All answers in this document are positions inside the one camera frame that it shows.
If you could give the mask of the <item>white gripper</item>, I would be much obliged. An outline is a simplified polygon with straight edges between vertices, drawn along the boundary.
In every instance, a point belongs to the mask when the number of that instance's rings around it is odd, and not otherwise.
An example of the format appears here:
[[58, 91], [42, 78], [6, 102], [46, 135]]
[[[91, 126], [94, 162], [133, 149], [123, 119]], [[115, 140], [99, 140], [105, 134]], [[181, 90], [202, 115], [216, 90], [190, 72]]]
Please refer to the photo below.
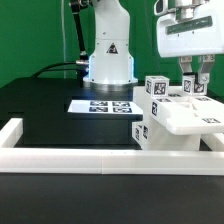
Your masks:
[[215, 55], [224, 54], [224, 0], [157, 0], [154, 14], [160, 56], [180, 57], [182, 78], [192, 79], [191, 56], [203, 55], [198, 82], [208, 84]]

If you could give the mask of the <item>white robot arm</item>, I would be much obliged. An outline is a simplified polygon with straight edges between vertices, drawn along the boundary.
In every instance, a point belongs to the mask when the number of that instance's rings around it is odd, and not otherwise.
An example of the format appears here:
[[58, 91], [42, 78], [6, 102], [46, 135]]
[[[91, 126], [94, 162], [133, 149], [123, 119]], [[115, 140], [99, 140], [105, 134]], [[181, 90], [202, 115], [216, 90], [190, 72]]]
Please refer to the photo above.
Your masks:
[[[79, 13], [92, 6], [95, 12], [95, 50], [85, 51]], [[129, 13], [119, 0], [70, 0], [75, 20], [80, 59], [87, 65], [86, 85], [102, 88], [131, 85], [134, 60], [129, 53]], [[177, 57], [184, 77], [193, 74], [191, 58], [198, 56], [201, 67], [195, 81], [210, 81], [215, 56], [224, 54], [224, 0], [157, 0], [154, 14], [157, 49], [163, 58]]]

